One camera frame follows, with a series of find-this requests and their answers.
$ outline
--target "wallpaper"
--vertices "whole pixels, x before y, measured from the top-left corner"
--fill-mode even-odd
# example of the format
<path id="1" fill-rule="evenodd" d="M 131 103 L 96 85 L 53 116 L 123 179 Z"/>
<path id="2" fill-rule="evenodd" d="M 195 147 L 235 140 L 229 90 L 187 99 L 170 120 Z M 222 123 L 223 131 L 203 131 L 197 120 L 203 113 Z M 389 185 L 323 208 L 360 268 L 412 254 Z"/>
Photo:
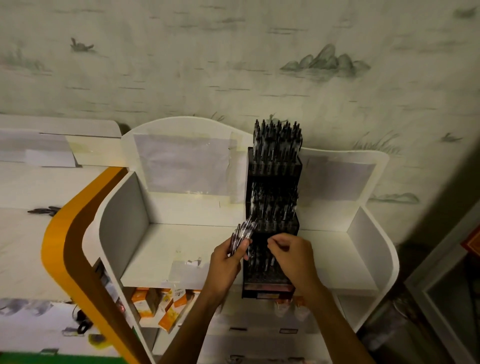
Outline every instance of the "wallpaper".
<path id="1" fill-rule="evenodd" d="M 195 115 L 388 153 L 368 208 L 408 238 L 480 137 L 470 0 L 0 0 L 0 112 Z"/>

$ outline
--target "white shelf surface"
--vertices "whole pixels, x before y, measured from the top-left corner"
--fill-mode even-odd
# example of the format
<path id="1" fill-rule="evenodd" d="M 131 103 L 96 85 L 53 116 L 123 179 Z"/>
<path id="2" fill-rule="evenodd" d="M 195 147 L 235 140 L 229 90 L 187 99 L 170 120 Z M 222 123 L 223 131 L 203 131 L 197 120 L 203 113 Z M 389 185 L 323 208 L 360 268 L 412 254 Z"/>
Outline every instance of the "white shelf surface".
<path id="1" fill-rule="evenodd" d="M 232 230 L 231 227 L 220 226 L 150 224 L 121 282 L 128 287 L 171 288 L 175 283 L 169 282 L 172 263 L 200 258 L 201 265 L 197 270 L 186 267 L 192 279 L 199 282 L 206 275 L 214 248 L 227 239 Z M 319 277 L 332 291 L 367 296 L 378 293 L 375 282 L 346 232 L 300 231 L 299 236 L 312 242 Z M 240 273 L 234 284 L 241 285 L 241 277 Z M 202 284 L 180 284 L 178 288 L 201 289 Z"/>

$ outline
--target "orange curved panel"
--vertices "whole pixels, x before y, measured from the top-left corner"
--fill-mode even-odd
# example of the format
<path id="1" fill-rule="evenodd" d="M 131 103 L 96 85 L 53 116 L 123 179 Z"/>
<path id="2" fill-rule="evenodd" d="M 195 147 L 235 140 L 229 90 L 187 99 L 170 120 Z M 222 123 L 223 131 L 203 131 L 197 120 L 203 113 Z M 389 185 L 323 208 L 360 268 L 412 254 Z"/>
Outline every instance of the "orange curved panel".
<path id="1" fill-rule="evenodd" d="M 42 244 L 42 263 L 129 364 L 150 363 L 142 344 L 95 275 L 82 239 L 98 206 L 127 174 L 108 167 L 52 218 Z"/>

